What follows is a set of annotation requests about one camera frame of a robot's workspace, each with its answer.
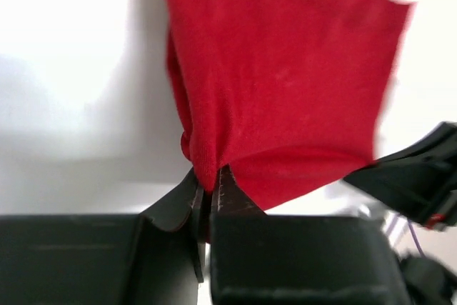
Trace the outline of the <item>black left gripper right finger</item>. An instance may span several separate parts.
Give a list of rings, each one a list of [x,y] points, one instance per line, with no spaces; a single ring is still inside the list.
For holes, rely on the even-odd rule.
[[[270,216],[219,171],[210,216],[215,304],[409,304],[398,259],[373,221]]]

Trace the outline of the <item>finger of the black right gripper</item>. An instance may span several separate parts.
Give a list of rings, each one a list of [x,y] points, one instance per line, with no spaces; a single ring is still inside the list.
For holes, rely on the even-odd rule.
[[[343,178],[407,219],[443,231],[456,225],[456,124]]]

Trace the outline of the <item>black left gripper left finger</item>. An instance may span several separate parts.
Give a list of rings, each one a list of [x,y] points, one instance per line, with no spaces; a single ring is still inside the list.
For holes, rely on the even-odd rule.
[[[139,214],[1,217],[3,304],[195,304],[193,172]]]

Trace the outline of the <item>red t shirt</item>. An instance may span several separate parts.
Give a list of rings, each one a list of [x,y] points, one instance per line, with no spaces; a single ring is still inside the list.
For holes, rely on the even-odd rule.
[[[166,0],[181,148],[270,209],[373,159],[409,7],[390,0]]]

